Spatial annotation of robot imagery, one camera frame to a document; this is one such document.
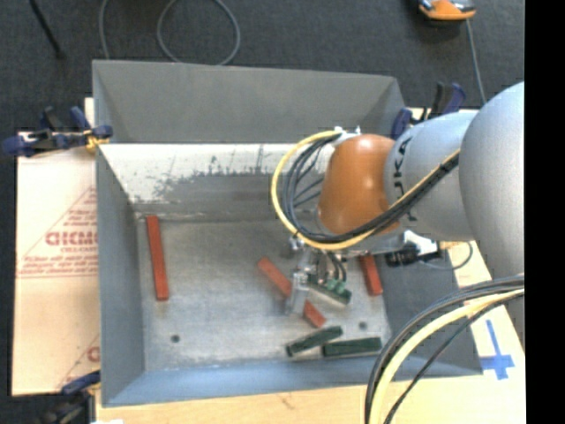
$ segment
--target blue clamp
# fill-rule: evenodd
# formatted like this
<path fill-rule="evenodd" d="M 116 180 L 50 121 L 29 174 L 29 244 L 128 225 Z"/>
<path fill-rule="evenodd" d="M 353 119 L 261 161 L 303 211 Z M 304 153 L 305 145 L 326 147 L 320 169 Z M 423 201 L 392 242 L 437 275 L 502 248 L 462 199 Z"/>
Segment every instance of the blue clamp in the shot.
<path fill-rule="evenodd" d="M 65 126 L 52 107 L 46 108 L 40 117 L 40 129 L 27 135 L 16 135 L 2 142 L 7 155 L 32 157 L 50 151 L 86 147 L 94 151 L 96 146 L 109 141 L 113 135 L 110 125 L 92 127 L 79 107 L 72 107 L 71 126 Z"/>
<path fill-rule="evenodd" d="M 87 422 L 93 422 L 95 420 L 94 396 L 88 391 L 88 388 L 99 383 L 100 380 L 100 370 L 98 370 L 66 384 L 61 389 L 61 396 L 68 399 L 49 408 L 34 422 L 71 424 L 71 422 L 76 422 L 76 418 L 81 414 L 87 415 Z"/>
<path fill-rule="evenodd" d="M 403 107 L 395 117 L 390 131 L 390 138 L 398 140 L 411 125 L 416 125 L 432 117 L 447 115 L 448 113 L 457 113 L 465 100 L 465 92 L 456 83 L 444 85 L 439 82 L 435 93 L 435 99 L 429 113 L 424 109 L 419 120 L 412 116 L 412 111 Z"/>

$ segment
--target cable bundle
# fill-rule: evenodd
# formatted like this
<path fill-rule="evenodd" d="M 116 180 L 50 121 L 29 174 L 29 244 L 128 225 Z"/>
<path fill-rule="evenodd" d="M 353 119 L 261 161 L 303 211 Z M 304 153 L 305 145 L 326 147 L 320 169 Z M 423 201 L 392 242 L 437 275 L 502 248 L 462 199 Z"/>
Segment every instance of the cable bundle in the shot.
<path fill-rule="evenodd" d="M 466 318 L 467 320 L 434 352 L 432 357 L 420 369 L 408 389 L 396 400 L 388 411 L 383 424 L 389 424 L 407 394 L 424 375 L 426 370 L 453 342 L 453 340 L 468 328 L 478 318 L 495 307 L 506 304 L 524 295 L 524 275 L 511 276 L 483 283 L 474 284 L 456 291 L 447 297 L 437 300 L 430 307 L 416 315 L 401 331 L 392 337 L 383 347 L 375 361 L 369 378 L 365 395 L 365 424 L 377 424 L 382 412 L 384 394 L 392 381 L 395 372 L 406 357 L 427 337 L 442 329 L 451 322 Z M 432 319 L 434 314 L 440 317 Z"/>
<path fill-rule="evenodd" d="M 305 190 L 297 193 L 298 185 L 313 168 L 321 149 L 327 144 L 337 140 L 343 134 L 344 132 L 341 130 L 319 132 L 297 143 L 282 157 L 275 168 L 271 183 L 271 201 L 273 202 L 275 212 L 279 219 L 295 237 L 304 240 L 307 245 L 321 250 L 341 250 L 353 246 L 373 234 L 384 231 L 392 223 L 408 213 L 433 186 L 459 164 L 459 149 L 457 149 L 457 151 L 448 156 L 444 162 L 438 165 L 438 167 L 422 178 L 405 195 L 396 201 L 389 210 L 354 230 L 343 234 L 313 232 L 304 227 L 304 225 L 298 221 L 296 215 L 298 203 L 302 203 L 304 200 L 298 202 L 295 202 L 295 200 L 305 193 Z M 308 148 L 306 148 L 290 166 L 279 199 L 278 182 L 283 167 L 298 150 L 305 146 L 308 146 Z M 316 184 L 317 183 L 314 182 L 309 185 L 309 187 Z"/>

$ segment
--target wooden block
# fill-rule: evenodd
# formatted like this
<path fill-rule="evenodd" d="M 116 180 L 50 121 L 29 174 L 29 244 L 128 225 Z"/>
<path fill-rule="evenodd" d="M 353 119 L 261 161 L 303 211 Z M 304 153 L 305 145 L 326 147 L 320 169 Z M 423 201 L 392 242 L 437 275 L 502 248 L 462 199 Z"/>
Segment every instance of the wooden block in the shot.
<path fill-rule="evenodd" d="M 365 254 L 358 258 L 359 265 L 363 271 L 363 276 L 365 277 L 367 292 L 372 297 L 381 295 L 382 284 L 380 283 L 379 271 L 377 270 L 377 264 L 374 261 L 374 256 L 372 254 Z"/>
<path fill-rule="evenodd" d="M 292 292 L 292 283 L 281 270 L 279 270 L 268 257 L 263 257 L 257 262 L 259 271 L 265 275 L 276 288 L 288 298 Z M 309 300 L 304 305 L 304 317 L 314 327 L 320 328 L 326 322 L 324 315 Z"/>
<path fill-rule="evenodd" d="M 153 263 L 155 296 L 158 300 L 168 300 L 169 284 L 167 282 L 167 271 L 165 270 L 165 258 L 162 252 L 159 218 L 157 216 L 147 216 L 146 223 L 151 262 Z"/>

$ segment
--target blue tape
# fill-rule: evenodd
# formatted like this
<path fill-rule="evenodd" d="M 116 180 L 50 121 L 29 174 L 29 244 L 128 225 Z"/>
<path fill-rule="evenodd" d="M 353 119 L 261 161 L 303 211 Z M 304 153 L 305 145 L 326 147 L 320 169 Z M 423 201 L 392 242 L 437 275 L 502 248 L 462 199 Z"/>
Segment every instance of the blue tape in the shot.
<path fill-rule="evenodd" d="M 492 357 L 480 357 L 480 365 L 483 370 L 493 369 L 496 373 L 497 380 L 505 380 L 509 378 L 506 371 L 509 367 L 514 367 L 514 361 L 510 355 L 502 355 L 501 348 L 498 346 L 498 341 L 496 340 L 496 335 L 494 334 L 493 323 L 490 320 L 486 320 L 486 326 L 488 327 L 488 333 L 493 342 L 494 353 Z"/>

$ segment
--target black floor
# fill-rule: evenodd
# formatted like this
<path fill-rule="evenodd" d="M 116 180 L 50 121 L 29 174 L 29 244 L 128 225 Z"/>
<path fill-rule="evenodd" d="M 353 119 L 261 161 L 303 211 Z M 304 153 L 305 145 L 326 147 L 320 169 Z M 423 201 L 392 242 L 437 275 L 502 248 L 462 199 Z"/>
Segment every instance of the black floor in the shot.
<path fill-rule="evenodd" d="M 64 59 L 55 58 L 27 0 L 0 0 L 0 140 L 36 127 L 44 107 L 65 115 L 92 91 L 91 60 L 103 58 L 103 0 L 36 0 Z M 165 61 L 155 37 L 170 0 L 109 0 L 105 17 L 112 58 Z M 525 0 L 474 0 L 471 22 L 488 100 L 524 80 Z M 241 45 L 230 64 L 383 74 L 398 79 L 410 106 L 430 105 L 438 81 L 457 82 L 466 106 L 479 107 L 470 38 L 430 26 L 404 0 L 223 0 Z M 230 20 L 211 0 L 180 0 L 163 21 L 163 40 L 182 61 L 218 64 L 234 46 Z M 57 401 L 9 397 L 13 318 L 15 170 L 0 162 L 0 423 L 27 422 Z"/>

